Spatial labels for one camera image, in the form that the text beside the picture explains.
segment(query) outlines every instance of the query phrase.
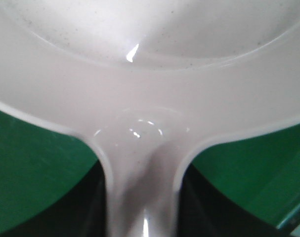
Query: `white plastic surface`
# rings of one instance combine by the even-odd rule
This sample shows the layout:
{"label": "white plastic surface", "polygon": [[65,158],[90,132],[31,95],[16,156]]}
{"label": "white plastic surface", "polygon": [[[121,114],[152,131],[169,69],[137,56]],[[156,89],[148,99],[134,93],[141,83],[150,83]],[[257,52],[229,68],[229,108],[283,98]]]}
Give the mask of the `white plastic surface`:
{"label": "white plastic surface", "polygon": [[0,109],[92,147],[108,236],[173,236],[199,152],[300,122],[300,0],[1,0]]}

